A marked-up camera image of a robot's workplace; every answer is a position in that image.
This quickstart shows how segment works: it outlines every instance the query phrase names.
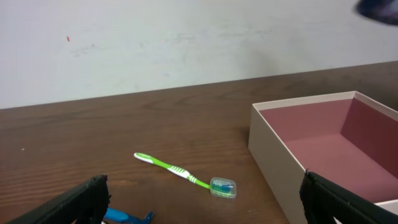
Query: wooden table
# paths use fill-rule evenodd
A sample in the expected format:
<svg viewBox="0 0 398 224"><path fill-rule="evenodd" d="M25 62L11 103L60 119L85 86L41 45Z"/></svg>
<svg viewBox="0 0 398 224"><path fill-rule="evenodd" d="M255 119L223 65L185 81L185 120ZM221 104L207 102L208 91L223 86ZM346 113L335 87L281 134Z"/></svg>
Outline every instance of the wooden table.
<svg viewBox="0 0 398 224"><path fill-rule="evenodd" d="M251 104L359 90L398 109L397 73L389 62L0 110L0 223L96 174L110 206L153 210L153 223L287 223L247 149ZM211 196L134 152L235 180L238 195Z"/></svg>

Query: blue plastic object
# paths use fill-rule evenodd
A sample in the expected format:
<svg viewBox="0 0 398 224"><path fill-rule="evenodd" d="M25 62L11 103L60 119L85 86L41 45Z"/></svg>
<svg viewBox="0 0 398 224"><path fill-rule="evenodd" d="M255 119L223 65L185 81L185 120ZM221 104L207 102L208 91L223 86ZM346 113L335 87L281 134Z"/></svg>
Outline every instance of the blue plastic object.
<svg viewBox="0 0 398 224"><path fill-rule="evenodd" d="M150 211L147 216L143 220L129 215L125 212L121 212L119 210L108 208L105 214L105 218L108 220L112 220L118 223L130 223L130 224L148 224L152 220L154 213Z"/></svg>

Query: green toothbrush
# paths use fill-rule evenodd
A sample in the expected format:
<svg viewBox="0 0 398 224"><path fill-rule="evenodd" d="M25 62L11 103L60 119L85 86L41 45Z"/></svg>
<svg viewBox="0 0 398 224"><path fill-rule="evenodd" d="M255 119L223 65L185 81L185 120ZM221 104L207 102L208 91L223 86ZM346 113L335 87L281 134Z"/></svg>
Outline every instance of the green toothbrush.
<svg viewBox="0 0 398 224"><path fill-rule="evenodd" d="M188 179L190 182L202 186L206 189L209 189L212 195L224 198L235 198L236 196L236 184L233 180L228 180L224 178L214 177L212 178L210 185L203 183L198 180L196 177L192 176L188 171L183 168L173 166L167 163L164 163L150 155L136 152L134 153L134 157L142 160L144 162L148 162L150 164L155 164L157 166L163 167L173 174L179 175L184 179Z"/></svg>

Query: white wall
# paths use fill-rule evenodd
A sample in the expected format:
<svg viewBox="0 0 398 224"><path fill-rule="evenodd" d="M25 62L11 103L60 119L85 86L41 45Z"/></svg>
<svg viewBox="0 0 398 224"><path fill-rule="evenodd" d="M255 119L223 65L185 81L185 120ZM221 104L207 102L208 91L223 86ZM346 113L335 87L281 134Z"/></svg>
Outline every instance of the white wall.
<svg viewBox="0 0 398 224"><path fill-rule="evenodd" d="M356 2L1 1L0 108L398 60Z"/></svg>

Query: box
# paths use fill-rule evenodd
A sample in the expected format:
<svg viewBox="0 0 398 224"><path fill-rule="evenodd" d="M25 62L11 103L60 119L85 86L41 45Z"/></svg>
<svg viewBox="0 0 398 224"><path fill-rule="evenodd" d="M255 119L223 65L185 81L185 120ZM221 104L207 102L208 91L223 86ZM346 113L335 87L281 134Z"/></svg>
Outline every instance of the box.
<svg viewBox="0 0 398 224"><path fill-rule="evenodd" d="M357 91L253 104L249 150L291 224L306 169L398 214L398 112Z"/></svg>

